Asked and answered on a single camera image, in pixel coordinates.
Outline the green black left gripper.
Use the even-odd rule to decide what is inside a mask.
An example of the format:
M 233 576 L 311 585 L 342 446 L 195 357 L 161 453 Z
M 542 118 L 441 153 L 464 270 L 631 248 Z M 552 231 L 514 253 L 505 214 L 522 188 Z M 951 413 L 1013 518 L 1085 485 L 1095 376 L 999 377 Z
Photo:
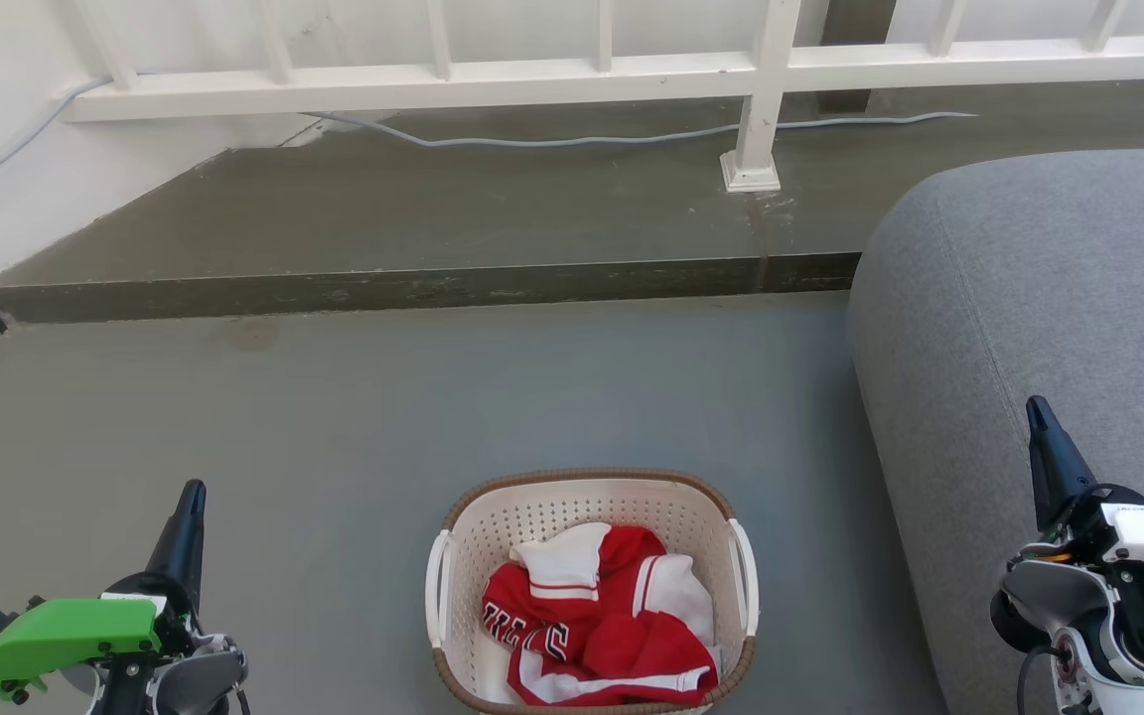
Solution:
M 79 664 L 191 654 L 202 593 L 206 501 L 204 480 L 188 480 L 146 571 L 119 579 L 98 597 L 46 599 L 6 622 L 0 697 L 41 686 L 43 675 Z

